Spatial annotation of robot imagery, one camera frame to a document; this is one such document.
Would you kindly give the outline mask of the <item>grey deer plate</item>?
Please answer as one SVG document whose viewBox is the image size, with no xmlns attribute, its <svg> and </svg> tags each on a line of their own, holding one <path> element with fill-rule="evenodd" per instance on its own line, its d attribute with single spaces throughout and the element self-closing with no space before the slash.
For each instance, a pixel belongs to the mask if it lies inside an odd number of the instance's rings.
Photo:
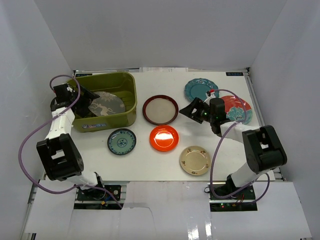
<svg viewBox="0 0 320 240">
<path fill-rule="evenodd" d="M 118 96 L 106 91 L 94 93 L 99 97 L 91 102 L 88 109 L 97 117 L 122 114 L 126 111 L 124 102 Z"/>
</svg>

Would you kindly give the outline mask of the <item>dark red rimmed cream plate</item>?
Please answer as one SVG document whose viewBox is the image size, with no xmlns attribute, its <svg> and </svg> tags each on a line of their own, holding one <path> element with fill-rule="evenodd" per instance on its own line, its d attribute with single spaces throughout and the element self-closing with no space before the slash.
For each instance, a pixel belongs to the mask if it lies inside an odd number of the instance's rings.
<svg viewBox="0 0 320 240">
<path fill-rule="evenodd" d="M 143 104 L 142 114 L 151 124 L 156 126 L 168 125 L 178 116 L 179 106 L 177 102 L 167 95 L 154 95 Z"/>
</svg>

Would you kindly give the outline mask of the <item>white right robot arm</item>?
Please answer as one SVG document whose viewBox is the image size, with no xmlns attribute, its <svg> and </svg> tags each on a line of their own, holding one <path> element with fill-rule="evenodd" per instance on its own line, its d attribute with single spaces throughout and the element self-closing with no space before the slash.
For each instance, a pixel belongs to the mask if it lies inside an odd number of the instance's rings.
<svg viewBox="0 0 320 240">
<path fill-rule="evenodd" d="M 196 97 L 179 113 L 200 124 L 208 122 L 221 140 L 231 139 L 243 144 L 246 162 L 229 174 L 220 187 L 213 185 L 212 178 L 209 180 L 210 192 L 217 199 L 238 199 L 260 176 L 287 163 L 287 155 L 274 127 L 253 127 L 230 120 L 222 98 L 212 98 L 205 103 Z"/>
</svg>

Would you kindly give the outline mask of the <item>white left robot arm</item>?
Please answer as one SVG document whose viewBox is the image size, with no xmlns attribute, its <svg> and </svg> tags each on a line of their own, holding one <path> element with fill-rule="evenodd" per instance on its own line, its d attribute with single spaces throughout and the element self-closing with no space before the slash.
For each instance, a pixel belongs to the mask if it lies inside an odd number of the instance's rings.
<svg viewBox="0 0 320 240">
<path fill-rule="evenodd" d="M 99 200 L 105 196 L 106 187 L 96 172 L 85 170 L 82 156 L 71 138 L 74 110 L 77 108 L 68 107 L 78 92 L 66 83 L 55 86 L 53 90 L 56 97 L 50 103 L 50 110 L 56 119 L 51 122 L 45 140 L 36 145 L 46 175 L 52 181 L 68 181 L 78 185 L 84 196 Z"/>
</svg>

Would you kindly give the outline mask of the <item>olive green plastic bin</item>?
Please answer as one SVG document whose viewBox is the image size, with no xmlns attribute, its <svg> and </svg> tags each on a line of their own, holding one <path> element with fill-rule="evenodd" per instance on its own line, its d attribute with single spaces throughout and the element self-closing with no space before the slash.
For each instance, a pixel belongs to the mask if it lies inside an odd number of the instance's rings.
<svg viewBox="0 0 320 240">
<path fill-rule="evenodd" d="M 75 116 L 73 127 L 80 133 L 125 128 L 131 126 L 137 117 L 137 92 L 135 78 L 128 72 L 112 72 L 76 78 L 82 87 L 91 92 L 104 91 L 119 97 L 125 112 L 107 116 L 82 118 Z"/>
</svg>

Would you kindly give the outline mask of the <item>teal scalloped plate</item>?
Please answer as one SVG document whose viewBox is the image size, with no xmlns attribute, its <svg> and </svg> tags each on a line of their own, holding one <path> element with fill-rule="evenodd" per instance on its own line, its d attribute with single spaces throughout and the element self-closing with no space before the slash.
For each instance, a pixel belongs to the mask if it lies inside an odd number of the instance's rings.
<svg viewBox="0 0 320 240">
<path fill-rule="evenodd" d="M 209 79 L 194 78 L 184 86 L 184 96 L 189 102 L 192 102 L 195 98 L 205 101 L 208 98 L 207 92 L 210 90 L 215 90 L 213 92 L 214 96 L 219 98 L 220 92 L 218 89 L 218 86 Z"/>
</svg>

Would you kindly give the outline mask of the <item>orange glossy plate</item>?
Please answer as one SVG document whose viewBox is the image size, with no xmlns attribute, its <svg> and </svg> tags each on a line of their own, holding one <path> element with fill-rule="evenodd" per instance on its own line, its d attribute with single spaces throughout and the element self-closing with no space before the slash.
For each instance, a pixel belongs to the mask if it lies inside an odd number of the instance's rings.
<svg viewBox="0 0 320 240">
<path fill-rule="evenodd" d="M 159 152 L 170 152 L 179 143 L 180 137 L 175 128 L 169 125 L 155 127 L 149 134 L 150 145 Z"/>
</svg>

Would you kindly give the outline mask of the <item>red and teal floral plate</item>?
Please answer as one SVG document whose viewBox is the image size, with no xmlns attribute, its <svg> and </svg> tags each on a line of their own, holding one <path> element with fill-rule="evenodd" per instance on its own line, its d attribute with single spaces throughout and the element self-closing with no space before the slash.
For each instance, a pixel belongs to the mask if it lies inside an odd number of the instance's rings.
<svg viewBox="0 0 320 240">
<path fill-rule="evenodd" d="M 248 125 L 253 118 L 253 110 L 251 106 L 242 99 L 241 101 L 232 95 L 222 96 L 221 99 L 224 101 L 226 117 L 231 121 L 241 122 L 245 125 Z"/>
</svg>

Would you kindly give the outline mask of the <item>cream floral plate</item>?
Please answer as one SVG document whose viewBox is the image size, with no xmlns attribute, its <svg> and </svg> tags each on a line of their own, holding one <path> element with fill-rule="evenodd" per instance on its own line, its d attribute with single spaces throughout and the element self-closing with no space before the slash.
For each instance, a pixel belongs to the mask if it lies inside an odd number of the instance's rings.
<svg viewBox="0 0 320 240">
<path fill-rule="evenodd" d="M 185 148 L 180 156 L 181 168 L 189 175 L 202 176 L 209 171 L 212 159 L 209 152 L 201 146 L 189 146 Z"/>
</svg>

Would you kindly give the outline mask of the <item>green blue patterned small plate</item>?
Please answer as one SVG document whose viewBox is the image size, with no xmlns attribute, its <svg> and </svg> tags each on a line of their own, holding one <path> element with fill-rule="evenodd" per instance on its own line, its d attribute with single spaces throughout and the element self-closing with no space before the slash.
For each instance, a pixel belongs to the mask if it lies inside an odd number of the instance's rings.
<svg viewBox="0 0 320 240">
<path fill-rule="evenodd" d="M 115 155 L 123 156 L 130 153 L 136 146 L 137 137 L 127 128 L 113 131 L 107 139 L 108 149 Z"/>
</svg>

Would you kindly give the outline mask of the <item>white paper sheets at back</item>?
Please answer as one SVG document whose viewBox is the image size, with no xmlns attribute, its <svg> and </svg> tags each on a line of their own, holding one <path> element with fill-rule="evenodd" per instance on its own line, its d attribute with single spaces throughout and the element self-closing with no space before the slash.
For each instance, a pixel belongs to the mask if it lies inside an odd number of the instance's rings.
<svg viewBox="0 0 320 240">
<path fill-rule="evenodd" d="M 157 73 L 172 73 L 172 72 L 188 72 L 188 67 L 140 67 L 140 73 L 150 73 L 150 72 L 157 72 Z"/>
</svg>

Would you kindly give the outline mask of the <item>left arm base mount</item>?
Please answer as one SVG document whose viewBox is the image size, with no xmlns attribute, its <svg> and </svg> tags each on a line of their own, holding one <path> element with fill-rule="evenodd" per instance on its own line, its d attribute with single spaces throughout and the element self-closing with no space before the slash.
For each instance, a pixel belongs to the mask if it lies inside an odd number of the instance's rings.
<svg viewBox="0 0 320 240">
<path fill-rule="evenodd" d="M 74 202 L 75 210 L 121 210 L 124 205 L 122 200 L 122 186 L 119 184 L 106 184 L 104 188 L 119 202 L 119 206 L 113 197 L 105 191 L 78 189 Z"/>
</svg>

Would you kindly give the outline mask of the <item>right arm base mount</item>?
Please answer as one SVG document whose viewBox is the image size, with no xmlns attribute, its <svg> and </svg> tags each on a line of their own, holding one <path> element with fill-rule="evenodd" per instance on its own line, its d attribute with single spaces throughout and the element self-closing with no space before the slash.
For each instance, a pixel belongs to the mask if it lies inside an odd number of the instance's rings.
<svg viewBox="0 0 320 240">
<path fill-rule="evenodd" d="M 206 186 L 203 191 L 209 196 L 211 213 L 254 212 L 258 210 L 257 203 L 252 203 L 256 200 L 256 194 L 252 185 L 241 192 L 224 199 L 214 196 L 209 185 Z"/>
</svg>

